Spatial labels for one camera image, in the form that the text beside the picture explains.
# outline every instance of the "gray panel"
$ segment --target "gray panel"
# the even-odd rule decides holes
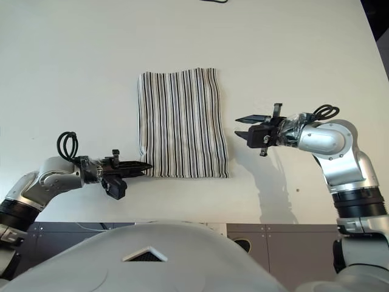
[[[227,232],[264,232],[265,224],[227,224]]]
[[[42,232],[36,242],[36,259],[43,262],[96,234],[98,232]]]
[[[228,232],[230,239],[246,238],[251,242],[249,254],[266,271],[269,271],[269,257],[267,256],[266,234],[260,232]]]
[[[337,232],[336,224],[266,224],[266,232]]]
[[[270,273],[288,290],[314,280],[333,280],[332,243],[336,232],[267,234]]]
[[[124,227],[124,226],[130,226],[135,225],[135,223],[114,223],[114,228]]]
[[[39,228],[39,222],[34,222],[30,225],[27,232],[36,232],[38,231],[38,228]]]
[[[100,223],[79,223],[85,228],[103,230]],[[107,228],[113,228],[113,223],[104,223]],[[85,230],[74,222],[40,222],[39,231],[43,232],[89,232]]]
[[[16,251],[20,254],[21,260],[15,271],[14,277],[24,273],[29,268],[32,268],[37,264],[35,260],[37,235],[37,232],[29,232],[27,234],[27,237],[22,242],[21,246],[17,247]]]

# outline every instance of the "white table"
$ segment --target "white table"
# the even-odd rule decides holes
[[[291,148],[259,157],[236,118],[340,107],[359,129],[389,198],[389,85],[359,0],[41,0],[0,3],[0,192],[57,155],[138,159],[137,77],[214,67],[223,91],[229,179],[130,179],[120,201],[99,186],[55,198],[45,221],[172,219],[335,223],[321,171]]]

